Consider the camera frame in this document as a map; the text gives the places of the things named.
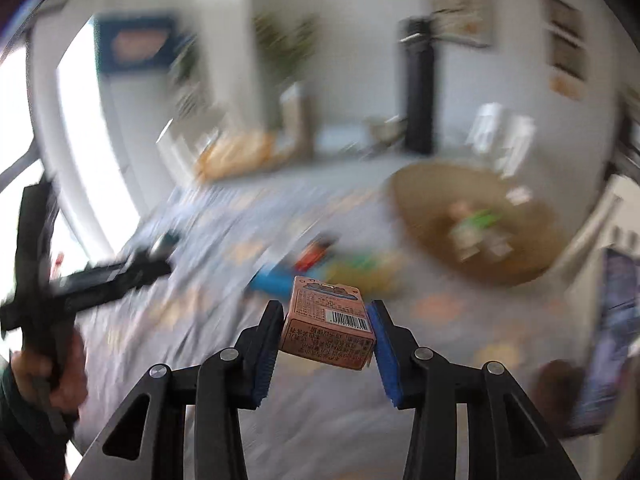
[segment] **bed sheet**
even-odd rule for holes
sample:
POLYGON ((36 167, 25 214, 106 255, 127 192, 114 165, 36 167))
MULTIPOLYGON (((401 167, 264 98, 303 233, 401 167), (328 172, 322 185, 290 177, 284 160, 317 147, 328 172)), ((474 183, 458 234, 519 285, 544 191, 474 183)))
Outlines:
MULTIPOLYGON (((384 187, 335 192, 302 185, 177 190, 143 222, 124 249, 148 246, 168 230, 182 238, 167 279, 79 317, 89 396, 76 443, 91 444, 111 413, 153 364, 200 364, 257 324, 267 297, 247 293, 261 262, 303 246, 320 231, 348 249, 393 251, 402 294, 385 298, 399 325, 450 362, 502 361, 527 389, 541 364, 573 358, 562 295, 546 283, 507 290, 466 282, 403 235, 384 187)), ((466 478, 460 412, 458 477, 466 478)), ((252 480, 402 478, 413 413, 385 397, 375 361, 361 372, 283 354, 270 394, 240 413, 252 480)), ((193 409, 188 408, 185 478, 193 478, 193 409)))

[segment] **black cylinder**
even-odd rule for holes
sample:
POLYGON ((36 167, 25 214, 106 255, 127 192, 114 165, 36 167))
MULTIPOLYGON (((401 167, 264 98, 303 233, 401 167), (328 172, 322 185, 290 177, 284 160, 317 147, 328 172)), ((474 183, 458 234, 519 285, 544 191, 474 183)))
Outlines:
POLYGON ((435 151, 433 108, 435 52, 431 18, 409 18, 401 23, 406 85, 405 147, 423 155, 435 151))

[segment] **phone screen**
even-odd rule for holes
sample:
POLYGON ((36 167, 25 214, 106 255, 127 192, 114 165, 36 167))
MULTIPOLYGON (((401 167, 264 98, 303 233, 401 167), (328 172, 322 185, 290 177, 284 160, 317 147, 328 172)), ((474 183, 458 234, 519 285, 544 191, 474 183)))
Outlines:
POLYGON ((638 267, 627 254, 605 250, 600 322, 578 401, 569 422, 575 433, 596 433, 613 412, 625 377, 629 346, 638 336, 638 267))

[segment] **person's hand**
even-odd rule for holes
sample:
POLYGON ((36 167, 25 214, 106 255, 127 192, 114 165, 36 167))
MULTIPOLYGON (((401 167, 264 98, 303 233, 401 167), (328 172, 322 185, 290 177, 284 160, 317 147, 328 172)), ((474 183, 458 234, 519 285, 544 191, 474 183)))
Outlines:
MULTIPOLYGON (((49 397, 52 407, 59 409, 63 413, 75 412, 86 399, 84 361, 82 337, 74 330, 66 356, 65 370, 62 373, 62 377, 60 377, 60 384, 49 397)), ((38 396, 33 387, 33 378, 49 377, 52 369, 51 360, 25 349, 12 354, 10 366, 22 398, 27 402, 36 404, 38 396)))

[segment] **silver bolt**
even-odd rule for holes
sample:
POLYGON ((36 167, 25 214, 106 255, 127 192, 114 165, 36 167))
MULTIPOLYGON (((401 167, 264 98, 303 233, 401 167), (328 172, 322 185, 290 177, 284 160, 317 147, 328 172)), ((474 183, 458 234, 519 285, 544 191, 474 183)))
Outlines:
POLYGON ((433 357, 433 350, 421 346, 415 349, 414 355, 417 359, 420 359, 420 361, 428 361, 433 357))
POLYGON ((160 377, 164 376, 165 373, 166 373, 166 366, 164 365, 156 365, 151 367, 151 370, 149 370, 149 375, 152 376, 154 379, 159 379, 160 377))
POLYGON ((486 366, 487 371, 493 375, 502 375, 504 373, 504 366, 498 361, 491 361, 486 366))
POLYGON ((220 352, 220 359, 223 361, 233 361, 240 355, 240 352, 235 348, 225 348, 220 352))

